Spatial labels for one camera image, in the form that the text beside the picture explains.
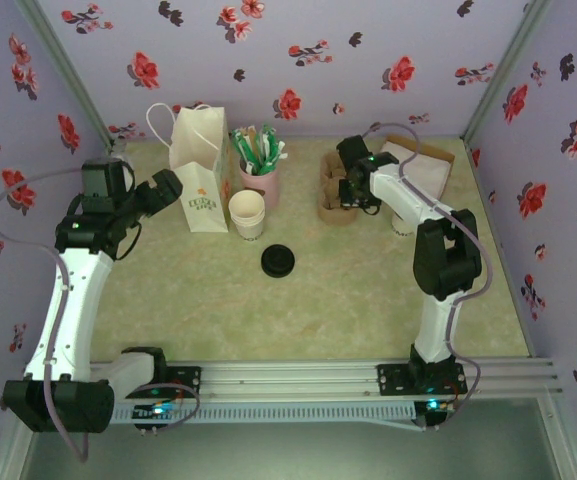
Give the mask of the pink stick holder cup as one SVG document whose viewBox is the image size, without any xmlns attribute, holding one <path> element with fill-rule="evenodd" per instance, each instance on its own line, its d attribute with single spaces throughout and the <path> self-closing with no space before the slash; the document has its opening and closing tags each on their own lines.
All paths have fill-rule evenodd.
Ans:
<svg viewBox="0 0 577 480">
<path fill-rule="evenodd" d="M 274 209 L 278 206 L 280 198 L 280 180 L 279 172 L 277 170 L 264 175 L 255 176 L 247 173 L 242 167 L 240 167 L 239 174 L 243 188 L 259 193 L 263 197 L 267 209 Z"/>
</svg>

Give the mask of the aluminium side rail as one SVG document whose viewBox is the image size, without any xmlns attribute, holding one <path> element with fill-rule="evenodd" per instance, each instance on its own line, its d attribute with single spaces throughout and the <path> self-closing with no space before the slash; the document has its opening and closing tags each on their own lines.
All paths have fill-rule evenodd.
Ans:
<svg viewBox="0 0 577 480">
<path fill-rule="evenodd" d="M 111 158 L 110 155 L 114 153 L 124 154 L 124 149 L 114 147 L 111 152 L 93 159 Z M 63 253 L 59 252 L 53 296 L 42 337 L 34 354 L 36 358 L 43 358 L 46 353 L 52 354 L 55 349 L 68 351 L 68 360 L 71 363 L 76 362 L 78 352 L 82 353 L 85 358 L 89 357 L 101 285 L 105 282 L 113 262 L 114 260 L 103 252 L 92 254 L 80 248 L 70 248 Z M 74 275 L 77 267 L 88 268 L 91 273 L 86 276 L 86 281 L 97 282 L 100 285 L 92 288 L 75 288 L 75 291 L 71 292 L 76 282 Z M 80 350 L 77 348 L 79 340 L 83 342 Z"/>
</svg>

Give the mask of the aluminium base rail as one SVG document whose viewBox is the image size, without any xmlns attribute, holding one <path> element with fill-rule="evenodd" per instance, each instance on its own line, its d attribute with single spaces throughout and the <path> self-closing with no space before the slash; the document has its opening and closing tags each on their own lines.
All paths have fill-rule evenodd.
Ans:
<svg viewBox="0 0 577 480">
<path fill-rule="evenodd" d="M 111 389 L 116 401 L 144 386 L 162 395 L 165 383 L 179 382 L 214 403 L 410 401 L 531 398 L 562 391 L 552 362 L 538 358 L 493 357 L 454 365 L 423 386 L 414 384 L 401 360 L 170 362 L 148 353 L 126 353 L 111 363 L 43 375 L 40 367 L 21 383 L 91 383 Z"/>
</svg>

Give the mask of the brown cardboard napkin tray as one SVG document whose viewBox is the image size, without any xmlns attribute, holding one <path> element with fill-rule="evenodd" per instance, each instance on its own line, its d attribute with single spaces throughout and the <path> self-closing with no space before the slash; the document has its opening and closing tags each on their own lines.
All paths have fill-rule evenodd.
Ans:
<svg viewBox="0 0 577 480">
<path fill-rule="evenodd" d="M 387 138 L 387 140 L 385 141 L 385 143 L 386 143 L 387 141 L 393 142 L 393 143 L 396 143 L 396 144 L 399 144 L 399 145 L 401 145 L 401 146 L 403 146 L 403 147 L 405 147 L 405 148 L 407 148 L 407 149 L 409 149 L 409 150 L 412 150 L 412 151 L 413 151 L 413 148 L 414 148 L 415 145 L 416 145 L 416 142 L 415 142 L 413 139 L 406 139 L 406 138 L 403 138 L 403 137 L 398 137 L 398 136 L 396 136 L 396 135 L 391 135 L 391 136 L 389 136 L 389 137 Z M 422 144 L 422 145 L 420 146 L 420 150 L 419 150 L 419 153 L 418 153 L 418 154 L 428 155 L 428 156 L 432 156 L 432 157 L 435 157 L 435 158 L 438 158 L 438 159 L 442 159 L 442 160 L 449 161 L 449 162 L 451 163 L 451 170 L 452 170 L 452 165 L 453 165 L 453 162 L 454 162 L 455 157 L 454 157 L 454 155 L 451 154 L 451 153 L 445 152 L 445 151 L 443 151 L 443 150 L 441 150 L 441 149 L 439 149 L 439 148 L 437 148 L 437 147 L 433 147 L 433 146 L 430 146 L 430 145 Z"/>
</svg>

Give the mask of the black plastic cup lid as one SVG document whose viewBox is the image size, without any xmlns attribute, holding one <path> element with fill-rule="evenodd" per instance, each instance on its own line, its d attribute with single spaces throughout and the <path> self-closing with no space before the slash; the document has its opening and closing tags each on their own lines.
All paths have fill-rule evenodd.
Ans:
<svg viewBox="0 0 577 480">
<path fill-rule="evenodd" d="M 290 248 L 281 244 L 268 246 L 261 255 L 261 268 L 272 278 L 288 276 L 294 269 L 296 259 Z"/>
</svg>

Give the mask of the white paper napkin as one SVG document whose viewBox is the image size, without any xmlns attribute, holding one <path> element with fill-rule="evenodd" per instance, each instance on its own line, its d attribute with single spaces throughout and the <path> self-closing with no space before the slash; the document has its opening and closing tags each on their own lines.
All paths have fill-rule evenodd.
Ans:
<svg viewBox="0 0 577 480">
<path fill-rule="evenodd" d="M 403 163 L 412 154 L 399 144 L 387 141 L 380 152 L 388 152 Z M 411 162 L 404 166 L 404 173 L 419 189 L 429 196 L 440 199 L 444 193 L 451 171 L 451 163 L 432 156 L 418 154 Z"/>
</svg>

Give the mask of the aluminium frame post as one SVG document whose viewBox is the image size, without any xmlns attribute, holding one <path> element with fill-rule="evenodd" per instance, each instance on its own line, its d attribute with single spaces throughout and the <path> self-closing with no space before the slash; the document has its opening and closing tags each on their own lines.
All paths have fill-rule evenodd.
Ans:
<svg viewBox="0 0 577 480">
<path fill-rule="evenodd" d="M 21 480 L 34 433 L 10 410 L 0 429 L 0 480 Z"/>
<path fill-rule="evenodd" d="M 481 130 L 517 63 L 521 60 L 524 51 L 530 45 L 553 3 L 554 0 L 530 0 L 527 3 L 522 20 L 461 136 L 466 145 L 469 145 Z"/>
<path fill-rule="evenodd" d="M 105 150 L 111 152 L 115 140 L 111 138 L 101 115 L 97 111 L 84 83 L 69 58 L 62 42 L 49 22 L 44 10 L 37 0 L 14 0 L 26 22 L 38 36 L 41 44 L 47 50 L 54 68 L 64 81 L 68 90 L 74 95 L 77 104 L 82 109 L 88 123 L 104 144 Z"/>
<path fill-rule="evenodd" d="M 577 426 L 559 392 L 537 399 L 546 437 L 561 480 L 577 480 Z"/>
</svg>

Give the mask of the white printed paper bag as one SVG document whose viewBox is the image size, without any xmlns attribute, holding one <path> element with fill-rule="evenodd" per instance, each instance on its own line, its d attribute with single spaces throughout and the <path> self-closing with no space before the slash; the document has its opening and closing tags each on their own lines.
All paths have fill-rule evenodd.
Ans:
<svg viewBox="0 0 577 480">
<path fill-rule="evenodd" d="M 165 109 L 172 119 L 168 140 L 155 128 L 151 113 Z M 174 111 L 157 102 L 146 110 L 152 134 L 168 149 L 169 168 L 182 184 L 180 203 L 192 233 L 229 231 L 228 202 L 233 187 L 230 139 L 225 109 L 200 104 Z"/>
</svg>

